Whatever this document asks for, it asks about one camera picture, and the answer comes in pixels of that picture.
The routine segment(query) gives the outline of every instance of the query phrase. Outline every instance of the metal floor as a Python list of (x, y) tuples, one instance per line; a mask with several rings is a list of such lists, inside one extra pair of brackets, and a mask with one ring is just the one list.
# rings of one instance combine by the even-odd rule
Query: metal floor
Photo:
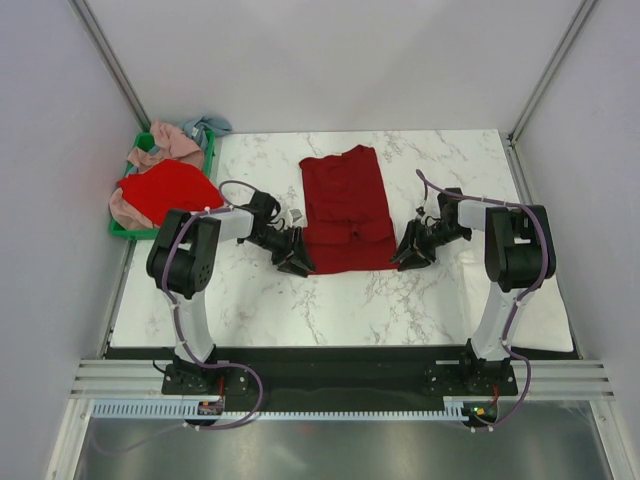
[[(501, 408), (510, 408), (502, 404)], [(106, 449), (173, 421), (96, 420)], [(610, 479), (588, 403), (528, 403), (493, 433), (438, 422), (259, 421), (180, 429), (109, 458), (85, 445), (78, 480)]]

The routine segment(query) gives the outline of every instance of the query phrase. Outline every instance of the laundry basket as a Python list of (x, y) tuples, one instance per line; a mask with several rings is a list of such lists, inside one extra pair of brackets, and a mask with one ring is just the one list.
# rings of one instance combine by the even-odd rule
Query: laundry basket
[[(202, 172), (208, 177), (211, 174), (211, 166), (213, 165), (213, 140), (215, 138), (215, 134), (211, 130), (206, 130), (205, 135), (209, 140), (209, 144), (207, 145), (207, 151), (204, 155), (204, 166), (202, 167)], [(153, 135), (149, 132), (142, 132), (136, 136), (136, 140), (133, 142), (133, 148), (138, 147), (141, 150), (148, 152), (153, 148), (155, 142), (153, 141)], [(127, 166), (124, 170), (124, 176), (129, 173), (129, 171), (134, 168), (134, 165), (130, 162), (127, 162)], [(117, 237), (124, 237), (130, 240), (148, 240), (151, 238), (155, 238), (158, 234), (158, 229), (150, 228), (146, 230), (125, 230), (122, 225), (115, 221), (114, 218), (111, 218), (111, 222), (109, 223), (109, 231), (112, 235)]]

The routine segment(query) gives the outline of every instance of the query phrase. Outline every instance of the red cloth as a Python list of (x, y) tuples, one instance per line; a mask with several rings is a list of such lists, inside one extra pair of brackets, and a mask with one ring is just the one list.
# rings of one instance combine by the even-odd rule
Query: red cloth
[(387, 270), (393, 224), (373, 148), (300, 162), (309, 226), (303, 231), (315, 273)]
[(221, 207), (218, 189), (193, 165), (166, 159), (145, 173), (129, 175), (118, 182), (122, 198), (155, 225), (162, 225), (172, 208), (201, 211)]

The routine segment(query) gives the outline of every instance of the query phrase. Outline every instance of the clothing pile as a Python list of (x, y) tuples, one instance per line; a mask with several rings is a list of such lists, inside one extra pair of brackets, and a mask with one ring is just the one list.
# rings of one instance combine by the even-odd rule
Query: clothing pile
[(158, 120), (151, 124), (155, 146), (134, 148), (127, 160), (134, 165), (118, 182), (109, 208), (125, 230), (158, 228), (172, 208), (203, 210), (223, 205), (218, 190), (202, 173), (208, 146), (205, 129), (218, 136), (231, 132), (218, 117), (200, 117), (178, 126)]

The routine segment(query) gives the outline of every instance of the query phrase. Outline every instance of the marble table surface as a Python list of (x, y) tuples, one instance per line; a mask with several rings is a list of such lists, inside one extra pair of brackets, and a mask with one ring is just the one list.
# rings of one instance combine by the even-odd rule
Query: marble table surface
[[(396, 241), (423, 198), (420, 168), (435, 184), (464, 193), (517, 201), (500, 138), (494, 130), (230, 135), (222, 141), (215, 184), (249, 182), (283, 208), (304, 212), (298, 162), (374, 147)], [(229, 186), (234, 203), (251, 192)], [(437, 216), (436, 195), (426, 210)], [(152, 241), (135, 246), (119, 304), (112, 347), (173, 346), (167, 301), (146, 275)], [(484, 239), (459, 240), (437, 251), (438, 262), (407, 272), (347, 272), (307, 279), (276, 271), (270, 254), (254, 245), (218, 246), (206, 290), (209, 329), (220, 346), (361, 346), (462, 344), (477, 327), (489, 291), (483, 274)], [(525, 309), (514, 344), (572, 349), (555, 280), (545, 282)]]

